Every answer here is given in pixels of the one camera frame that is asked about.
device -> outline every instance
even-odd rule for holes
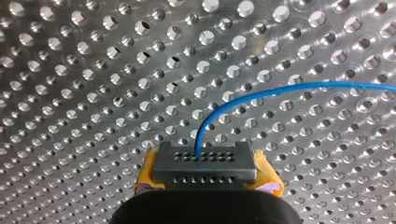
[[[237,142],[193,152],[168,142],[150,150],[135,197],[110,223],[302,223],[280,199],[283,183],[262,150]]]

black plastic part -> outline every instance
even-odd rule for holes
[[[283,200],[257,190],[143,193],[124,203],[110,224],[301,224]]]
[[[166,189],[243,189],[254,183],[257,170],[247,142],[232,147],[206,147],[200,158],[194,147],[160,144],[153,177]]]

wire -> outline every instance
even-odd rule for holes
[[[235,100],[228,102],[225,105],[220,106],[218,109],[213,111],[201,124],[196,139],[194,155],[195,157],[200,157],[202,151],[202,144],[204,141],[204,136],[206,132],[207,125],[211,124],[219,115],[223,114],[227,110],[231,109],[235,105],[241,105],[243,103],[249,102],[254,99],[259,99],[272,95],[279,95],[291,91],[302,91],[307,89],[316,88],[356,88],[363,90],[376,90],[376,91],[396,91],[396,86],[384,85],[384,84],[374,84],[374,83],[361,83],[361,82],[306,82],[303,84],[297,84],[292,86],[278,87],[266,91],[258,91],[250,95],[242,96]]]

gray metal plate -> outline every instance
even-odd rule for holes
[[[106,223],[151,143],[192,146],[203,118],[238,96],[396,84],[393,0],[213,2],[1,1],[2,222]],[[394,224],[394,98],[274,96],[221,116],[206,141],[263,148],[305,223]]]

metal surface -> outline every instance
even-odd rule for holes
[[[243,189],[254,183],[256,166],[247,142],[232,147],[207,147],[200,158],[194,147],[162,143],[155,159],[153,177],[167,189]]]
[[[216,2],[1,1],[2,222],[106,223],[150,142],[192,146],[235,97],[396,84],[393,0]],[[305,223],[394,224],[394,98],[274,96],[222,116],[206,140],[264,148]]]

